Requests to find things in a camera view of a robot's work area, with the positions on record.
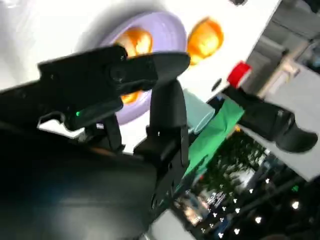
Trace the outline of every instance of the red cap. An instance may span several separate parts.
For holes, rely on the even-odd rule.
[[[248,78],[251,73],[251,66],[245,62],[239,62],[231,71],[227,80],[234,88],[240,87],[240,85]]]

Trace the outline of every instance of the green cloth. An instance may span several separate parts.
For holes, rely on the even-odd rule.
[[[204,159],[197,173],[203,173],[206,166],[214,156],[216,150],[234,129],[244,110],[231,99],[226,99],[218,114],[207,124],[200,135],[189,148],[190,165],[186,176],[197,164]]]

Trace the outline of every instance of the green light indicator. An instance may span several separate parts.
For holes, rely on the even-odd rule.
[[[298,192],[299,191],[299,186],[295,185],[291,188],[292,192]]]

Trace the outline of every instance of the fairy light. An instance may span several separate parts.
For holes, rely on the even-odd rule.
[[[240,232],[240,229],[239,228],[235,228],[233,231],[234,231],[235,235],[238,235],[239,232]]]
[[[261,220],[262,220],[262,217],[260,217],[260,216],[257,216],[257,217],[255,218],[255,222],[256,222],[257,224],[260,224],[260,223],[261,223]]]
[[[298,210],[299,209],[299,202],[298,201],[294,201],[291,206],[292,206],[292,208],[294,210]]]

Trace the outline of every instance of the purple ring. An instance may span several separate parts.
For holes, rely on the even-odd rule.
[[[113,44],[125,31],[139,27],[152,35],[153,52],[185,52],[187,49],[187,34],[182,22],[168,12],[146,12],[130,18],[119,25],[100,44],[100,47]],[[126,104],[116,113],[120,125],[127,124],[140,117],[150,109],[151,90],[143,92],[139,98]]]

